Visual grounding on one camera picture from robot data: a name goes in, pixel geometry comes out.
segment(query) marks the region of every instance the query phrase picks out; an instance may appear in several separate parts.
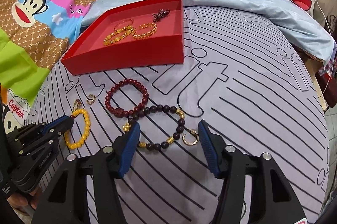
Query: blue gripper pad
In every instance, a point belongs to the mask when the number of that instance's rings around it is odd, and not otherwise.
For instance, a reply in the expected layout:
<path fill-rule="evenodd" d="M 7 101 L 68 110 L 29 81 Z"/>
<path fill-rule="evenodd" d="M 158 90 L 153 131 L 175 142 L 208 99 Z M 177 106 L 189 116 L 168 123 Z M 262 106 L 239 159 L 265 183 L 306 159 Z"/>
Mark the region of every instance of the blue gripper pad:
<path fill-rule="evenodd" d="M 140 127 L 136 122 L 127 132 L 129 134 L 128 140 L 120 156 L 118 175 L 122 178 L 129 171 L 134 152 L 140 136 Z"/>
<path fill-rule="evenodd" d="M 60 121 L 63 121 L 67 118 L 68 118 L 68 116 L 64 115 L 64 116 L 59 117 L 58 119 L 46 124 L 45 127 L 43 128 L 42 135 L 45 135 L 51 128 L 55 127 L 55 124 L 58 124 Z"/>
<path fill-rule="evenodd" d="M 215 151 L 213 143 L 210 139 L 210 132 L 207 128 L 206 122 L 204 120 L 200 121 L 198 124 L 198 134 L 201 146 L 203 147 L 203 153 L 207 160 L 208 169 L 215 177 L 220 174 L 220 169 L 218 166 L 218 155 Z"/>

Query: dark red bead necklace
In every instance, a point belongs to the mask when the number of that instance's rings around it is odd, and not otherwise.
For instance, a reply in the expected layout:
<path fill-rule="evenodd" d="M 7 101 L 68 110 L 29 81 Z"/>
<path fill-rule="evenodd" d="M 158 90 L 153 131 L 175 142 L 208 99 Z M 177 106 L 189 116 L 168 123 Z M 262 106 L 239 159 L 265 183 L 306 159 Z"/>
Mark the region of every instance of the dark red bead necklace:
<path fill-rule="evenodd" d="M 110 104 L 110 100 L 114 93 L 116 93 L 121 87 L 124 85 L 132 84 L 135 86 L 141 93 L 143 94 L 143 98 L 141 103 L 138 106 L 134 107 L 133 109 L 126 111 L 123 108 L 114 108 Z M 124 81 L 120 81 L 119 83 L 115 84 L 114 87 L 111 88 L 110 91 L 107 92 L 105 105 L 107 110 L 112 113 L 115 117 L 129 117 L 132 116 L 134 113 L 139 112 L 139 110 L 144 109 L 145 105 L 148 103 L 149 93 L 147 89 L 142 85 L 139 81 L 135 79 L 125 79 Z"/>

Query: green fabric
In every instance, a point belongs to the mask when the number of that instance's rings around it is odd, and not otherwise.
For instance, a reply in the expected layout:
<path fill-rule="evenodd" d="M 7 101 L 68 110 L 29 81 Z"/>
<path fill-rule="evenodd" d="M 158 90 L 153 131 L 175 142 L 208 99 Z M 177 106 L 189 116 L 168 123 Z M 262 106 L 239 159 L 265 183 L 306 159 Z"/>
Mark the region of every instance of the green fabric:
<path fill-rule="evenodd" d="M 14 44 L 0 28 L 0 83 L 15 95 L 28 100 L 30 106 L 50 73 L 38 67 L 27 52 Z"/>

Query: human hand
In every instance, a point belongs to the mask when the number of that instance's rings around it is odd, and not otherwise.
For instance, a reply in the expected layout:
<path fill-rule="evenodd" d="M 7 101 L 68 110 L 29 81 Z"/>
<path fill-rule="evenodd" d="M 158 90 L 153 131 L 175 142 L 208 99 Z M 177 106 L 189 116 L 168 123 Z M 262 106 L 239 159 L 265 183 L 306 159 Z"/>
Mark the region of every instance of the human hand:
<path fill-rule="evenodd" d="M 42 190 L 40 187 L 36 187 L 34 191 L 30 193 L 32 199 L 30 201 L 30 205 L 33 209 L 36 209 L 38 202 L 40 200 L 40 196 L 42 195 Z M 8 199 L 9 204 L 19 211 L 25 212 L 23 207 L 28 205 L 28 200 L 19 193 L 13 193 Z"/>

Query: colorful blanket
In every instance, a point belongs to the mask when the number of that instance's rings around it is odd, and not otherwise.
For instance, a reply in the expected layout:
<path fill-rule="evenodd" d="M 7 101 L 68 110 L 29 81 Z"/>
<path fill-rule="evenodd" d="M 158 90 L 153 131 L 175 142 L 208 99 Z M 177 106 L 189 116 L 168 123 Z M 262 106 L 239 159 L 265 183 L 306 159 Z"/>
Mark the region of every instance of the colorful blanket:
<path fill-rule="evenodd" d="M 0 0 L 1 97 L 11 127 L 25 124 L 41 84 L 78 37 L 92 2 Z"/>

